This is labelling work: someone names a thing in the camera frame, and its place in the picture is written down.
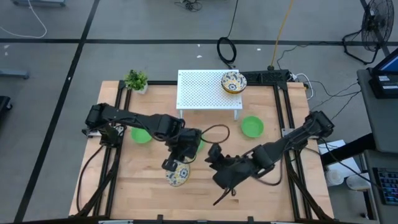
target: white paper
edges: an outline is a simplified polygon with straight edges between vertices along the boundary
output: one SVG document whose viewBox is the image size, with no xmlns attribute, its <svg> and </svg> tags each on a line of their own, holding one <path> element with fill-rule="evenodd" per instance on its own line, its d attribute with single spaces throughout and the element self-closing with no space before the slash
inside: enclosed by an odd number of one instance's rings
<svg viewBox="0 0 398 224">
<path fill-rule="evenodd" d="M 334 141 L 334 142 L 328 142 L 328 147 L 329 147 L 329 150 L 333 153 L 334 149 L 344 146 L 345 144 L 346 143 L 344 142 L 344 140 L 338 140 L 338 141 Z M 321 155 L 328 152 L 328 149 L 325 147 L 325 144 L 318 145 L 318 149 L 319 149 L 319 153 Z M 343 160 L 342 163 L 344 165 L 348 166 L 349 168 L 353 169 L 355 172 L 357 172 L 359 174 L 361 173 L 358 165 L 356 164 L 355 160 L 352 157 Z M 327 168 L 328 168 L 328 170 L 340 171 L 343 177 L 349 177 L 351 175 L 355 175 L 355 173 L 353 173 L 351 170 L 347 169 L 347 167 L 341 165 L 338 162 L 336 162 L 332 165 L 328 165 Z"/>
</svg>

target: wooden table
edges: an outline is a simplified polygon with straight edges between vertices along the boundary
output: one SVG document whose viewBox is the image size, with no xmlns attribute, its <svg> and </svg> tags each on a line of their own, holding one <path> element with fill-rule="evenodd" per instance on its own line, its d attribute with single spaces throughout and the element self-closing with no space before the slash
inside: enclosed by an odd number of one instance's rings
<svg viewBox="0 0 398 224">
<path fill-rule="evenodd" d="M 98 102 L 114 105 L 117 86 L 118 82 L 103 82 Z M 309 111 L 305 90 L 302 83 L 288 83 L 288 87 L 295 126 L 299 127 Z M 176 85 L 150 85 L 145 95 L 132 94 L 129 110 L 141 114 L 165 113 L 177 117 L 176 94 Z M 282 91 L 280 97 L 285 125 L 288 126 Z M 257 139 L 246 138 L 241 132 L 241 120 L 248 115 L 258 116 L 264 122 L 264 134 Z M 234 121 L 232 113 L 224 111 L 186 111 L 184 119 L 187 127 L 202 130 L 213 124 L 221 123 L 229 126 L 231 135 L 221 147 L 224 154 L 232 156 L 241 155 L 258 144 L 281 138 L 274 91 L 271 86 L 246 88 L 243 92 L 243 110 L 238 121 Z M 172 187 L 165 179 L 165 170 L 161 168 L 164 159 L 169 155 L 166 146 L 155 140 L 147 144 L 136 144 L 131 139 L 130 132 L 129 128 L 124 137 L 112 219 L 154 220 L 158 214 L 162 214 L 165 220 L 245 221 L 248 216 L 253 216 L 255 221 L 294 221 L 285 163 L 280 185 L 270 187 L 248 178 L 236 187 L 235 197 L 228 195 L 218 205 L 213 206 L 213 202 L 223 193 L 223 189 L 213 182 L 211 177 L 215 174 L 215 170 L 210 169 L 209 164 L 204 161 L 210 144 L 205 144 L 196 161 L 191 164 L 188 181 L 180 187 Z M 225 129 L 216 128 L 206 133 L 204 138 L 218 141 L 223 139 L 225 134 Z M 99 140 L 99 138 L 88 140 L 82 166 L 99 148 Z M 310 141 L 308 147 L 316 149 L 317 145 Z M 98 186 L 103 155 L 104 149 L 90 162 L 84 173 L 80 206 L 90 199 Z M 304 150 L 301 157 L 308 191 L 326 214 L 332 217 L 333 211 L 319 156 Z M 278 178 L 279 165 L 276 165 L 275 169 L 262 179 L 276 182 Z M 105 190 L 100 214 L 104 213 L 107 196 L 108 191 Z M 297 198 L 301 217 L 305 217 L 301 194 L 297 194 Z M 75 200 L 76 193 L 70 214 L 76 213 Z"/>
</svg>

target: concrete floor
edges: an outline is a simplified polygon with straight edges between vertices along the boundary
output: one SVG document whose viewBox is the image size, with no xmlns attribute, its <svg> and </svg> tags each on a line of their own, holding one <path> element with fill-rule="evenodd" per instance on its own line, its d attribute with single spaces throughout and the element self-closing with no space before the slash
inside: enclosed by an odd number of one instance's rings
<svg viewBox="0 0 398 224">
<path fill-rule="evenodd" d="M 68 0 L 66 8 L 35 7 L 49 30 L 46 38 L 79 39 L 93 2 Z M 228 33 L 235 1 L 203 0 L 202 10 L 196 13 L 173 2 L 101 0 L 88 38 L 218 39 Z M 289 0 L 240 1 L 231 39 L 275 40 L 288 5 Z M 362 13 L 359 0 L 301 0 L 294 4 L 282 39 L 340 41 L 345 34 L 360 28 Z M 0 2 L 0 26 L 19 34 L 42 33 L 28 8 L 9 1 Z M 4 38 L 13 37 L 0 30 L 0 40 Z M 398 41 L 397 29 L 390 41 Z M 0 42 L 0 67 L 24 69 L 31 74 L 29 80 L 0 78 L 0 95 L 12 97 L 14 103 L 0 129 L 0 179 L 6 180 L 0 182 L 0 198 L 5 202 L 0 205 L 0 223 L 11 222 L 15 217 L 76 47 L 77 44 Z M 236 47 L 235 65 L 240 71 L 265 70 L 271 62 L 272 45 Z M 277 57 L 292 47 L 280 45 Z M 350 50 L 364 58 L 372 57 L 362 47 Z M 375 64 L 383 58 L 380 53 Z M 297 48 L 286 53 L 280 64 L 324 83 L 330 93 L 354 83 L 356 71 L 366 68 L 347 57 L 340 46 Z M 213 44 L 85 44 L 25 221 L 67 217 L 86 144 L 80 132 L 86 114 L 96 103 L 101 82 L 122 79 L 132 68 L 145 71 L 150 80 L 176 80 L 178 69 L 226 67 Z M 314 83 L 313 87 L 311 108 L 327 99 L 319 84 Z M 318 109 L 333 116 L 347 100 L 335 98 Z M 336 128 L 329 137 L 331 141 L 349 142 L 369 133 L 362 96 L 353 98 L 333 122 Z M 330 188 L 330 195 L 336 218 L 367 222 L 359 217 L 360 212 L 366 211 L 361 193 L 341 186 Z"/>
</svg>

